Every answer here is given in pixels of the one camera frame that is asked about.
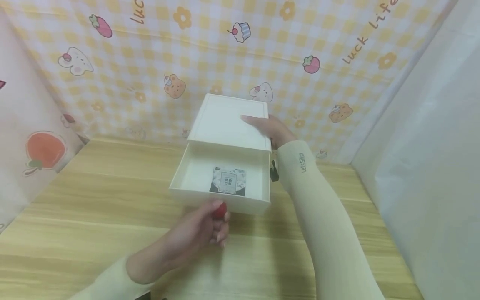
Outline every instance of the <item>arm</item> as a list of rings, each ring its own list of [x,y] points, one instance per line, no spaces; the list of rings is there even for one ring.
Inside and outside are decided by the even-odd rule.
[[[163,274],[184,264],[206,245],[224,247],[230,213],[225,213],[223,219],[213,219],[212,215],[221,204],[205,203],[187,214],[163,237],[114,263],[70,300],[136,299]]]
[[[242,119],[278,148],[280,182],[289,193],[315,270],[319,300],[384,300],[340,199],[317,168],[307,143],[277,118]]]

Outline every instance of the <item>hand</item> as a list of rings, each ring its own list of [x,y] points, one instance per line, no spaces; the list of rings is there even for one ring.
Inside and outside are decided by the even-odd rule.
[[[212,213],[221,204],[222,201],[219,200],[203,204],[184,216],[162,237],[164,258],[168,260],[171,269],[184,264],[208,244],[225,247],[230,213],[225,213],[222,220],[212,219]]]
[[[223,220],[212,213],[222,201],[207,202],[185,215],[169,232],[127,259],[129,277],[141,284],[157,281],[164,273],[178,268],[208,244],[225,246],[228,236],[227,212]]]
[[[272,141],[273,149],[278,149],[288,142],[297,140],[295,134],[279,119],[272,115],[269,115],[268,119],[249,116],[242,116],[241,119],[268,136]]]

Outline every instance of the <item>backdrop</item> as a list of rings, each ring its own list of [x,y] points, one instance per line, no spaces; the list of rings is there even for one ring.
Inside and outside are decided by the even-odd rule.
[[[339,163],[448,2],[3,1],[86,137],[184,143],[210,92],[268,102],[319,159]]]

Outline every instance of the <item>product card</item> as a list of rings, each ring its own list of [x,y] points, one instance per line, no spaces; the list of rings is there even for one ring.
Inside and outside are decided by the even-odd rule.
[[[245,196],[246,178],[244,170],[215,167],[210,191]]]

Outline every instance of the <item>box lid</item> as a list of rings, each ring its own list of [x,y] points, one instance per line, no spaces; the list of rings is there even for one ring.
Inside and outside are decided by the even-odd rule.
[[[270,138],[240,116],[268,118],[265,102],[206,94],[188,141],[272,151]]]

